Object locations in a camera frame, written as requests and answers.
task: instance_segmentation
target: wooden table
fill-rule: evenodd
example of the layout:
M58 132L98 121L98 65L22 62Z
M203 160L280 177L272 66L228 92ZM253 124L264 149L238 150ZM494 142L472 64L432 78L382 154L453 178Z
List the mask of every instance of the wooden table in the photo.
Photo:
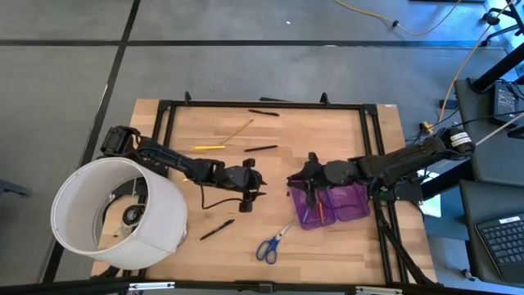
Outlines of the wooden table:
M151 136L158 100L139 99L130 126ZM386 152L404 146L404 135L395 105L377 105ZM384 284L377 226L372 215L350 222L313 230L293 226L278 246L275 265L257 261L259 244L273 237L287 222L296 220L292 200L287 197L286 177L299 171L308 152L316 152L322 163L363 156L364 143L357 111L264 109L280 117L250 113L242 108L177 107L170 148L189 157L224 161L226 166L241 165L248 157L256 159L255 169L268 183L261 191L267 195L253 203L252 213L239 213L237 202L226 202L209 210L201 209L200 188L184 182L184 175L171 170L169 178L182 191L188 209L187 239L176 253L147 269L148 279L222 281L273 281L278 283ZM216 145L249 119L255 119L230 139L223 150L195 151L197 145ZM164 138L165 122L160 129ZM373 125L368 120L373 152ZM278 148L245 153L246 148L277 144ZM238 193L205 188L206 204ZM120 226L129 199L111 206L102 231L101 245L117 243L113 234ZM409 202L396 203L402 242L417 265L436 280L421 214ZM230 218L235 222L200 241L199 238ZM395 280L399 272L395 251L390 248ZM93 274L107 265L97 261Z

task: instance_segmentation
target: keyboard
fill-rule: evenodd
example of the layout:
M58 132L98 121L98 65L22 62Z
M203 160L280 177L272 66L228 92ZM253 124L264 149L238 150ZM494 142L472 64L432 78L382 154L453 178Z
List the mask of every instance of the keyboard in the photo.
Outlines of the keyboard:
M524 283L524 214L476 226L502 280Z

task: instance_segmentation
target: blue scissors handle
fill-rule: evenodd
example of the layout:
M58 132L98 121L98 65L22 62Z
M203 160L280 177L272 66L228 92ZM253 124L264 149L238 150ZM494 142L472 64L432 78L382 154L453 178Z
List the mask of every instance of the blue scissors handle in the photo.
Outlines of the blue scissors handle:
M268 264L277 262L277 246L278 241L276 238L272 238L269 241L263 241L259 248L256 249L256 259L259 261L265 260Z

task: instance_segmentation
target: chair wheel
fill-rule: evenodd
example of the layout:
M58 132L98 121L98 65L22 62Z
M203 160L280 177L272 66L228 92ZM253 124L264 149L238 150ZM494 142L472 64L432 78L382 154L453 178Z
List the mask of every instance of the chair wheel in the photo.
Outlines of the chair wheel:
M472 276L472 273L469 271L469 269L463 269L460 271L462 273L462 275L464 276L464 278L472 281L472 282L475 282L475 280L477 278L475 278L474 276Z

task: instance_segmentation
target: purple plastic container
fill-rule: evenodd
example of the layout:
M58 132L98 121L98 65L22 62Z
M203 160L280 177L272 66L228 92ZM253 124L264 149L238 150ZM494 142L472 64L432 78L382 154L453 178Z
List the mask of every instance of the purple plastic container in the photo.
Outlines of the purple plastic container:
M322 226L332 225L335 223L335 221L337 221L335 211L333 209L330 209L333 208L331 198L326 194L325 190L323 190L320 193L320 197L323 201L324 223L322 223L322 221L320 220L320 210L318 208L318 205L314 208L309 208L305 202L306 193L304 191L298 188L288 188L289 193L293 198L296 215L298 216L300 227L302 229L316 229Z
M370 215L366 188L359 184L330 188L327 191L332 209L340 221L350 221Z

